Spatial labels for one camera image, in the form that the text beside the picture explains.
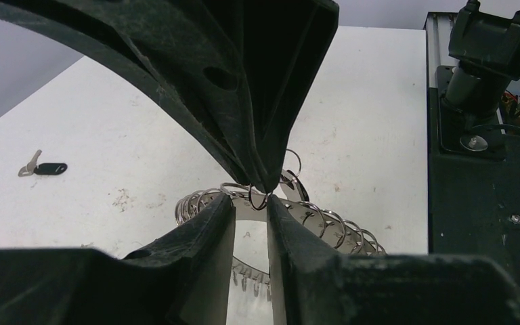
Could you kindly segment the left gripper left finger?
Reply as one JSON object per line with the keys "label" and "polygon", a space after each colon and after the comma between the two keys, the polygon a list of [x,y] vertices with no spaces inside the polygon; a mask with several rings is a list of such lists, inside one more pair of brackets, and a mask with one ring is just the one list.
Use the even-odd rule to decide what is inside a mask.
{"label": "left gripper left finger", "polygon": [[116,259],[92,248],[0,249],[0,324],[225,324],[235,208]]}

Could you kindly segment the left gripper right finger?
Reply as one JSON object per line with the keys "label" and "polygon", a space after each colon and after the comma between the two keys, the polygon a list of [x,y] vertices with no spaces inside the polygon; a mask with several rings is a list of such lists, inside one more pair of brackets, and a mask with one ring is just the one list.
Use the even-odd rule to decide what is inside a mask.
{"label": "left gripper right finger", "polygon": [[466,255],[342,254],[267,201],[275,324],[520,324],[520,290]]}

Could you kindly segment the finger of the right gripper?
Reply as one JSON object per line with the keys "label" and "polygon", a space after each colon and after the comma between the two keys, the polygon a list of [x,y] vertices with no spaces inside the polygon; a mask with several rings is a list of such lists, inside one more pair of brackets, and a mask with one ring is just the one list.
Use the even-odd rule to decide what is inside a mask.
{"label": "finger of the right gripper", "polygon": [[0,19],[123,77],[236,181],[264,189],[242,55],[202,1],[0,1]]}
{"label": "finger of the right gripper", "polygon": [[244,67],[252,102],[259,179],[279,182],[290,132],[339,25],[334,1],[245,1]]}

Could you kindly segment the aluminium frame rail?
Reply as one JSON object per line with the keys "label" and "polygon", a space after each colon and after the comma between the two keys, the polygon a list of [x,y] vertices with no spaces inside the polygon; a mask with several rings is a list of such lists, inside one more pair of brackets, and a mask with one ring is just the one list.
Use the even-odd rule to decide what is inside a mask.
{"label": "aluminium frame rail", "polygon": [[456,66],[458,60],[449,55],[449,42],[457,13],[429,12],[424,30],[427,38],[427,72],[430,88],[437,87],[438,66]]}

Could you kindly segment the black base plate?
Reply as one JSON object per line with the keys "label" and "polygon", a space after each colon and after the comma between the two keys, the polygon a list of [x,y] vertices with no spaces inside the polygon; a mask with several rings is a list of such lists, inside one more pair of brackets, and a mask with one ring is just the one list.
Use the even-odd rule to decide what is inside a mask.
{"label": "black base plate", "polygon": [[440,99],[452,77],[439,66],[430,78],[429,250],[483,255],[520,287],[520,136],[500,134],[491,157],[441,145]]}

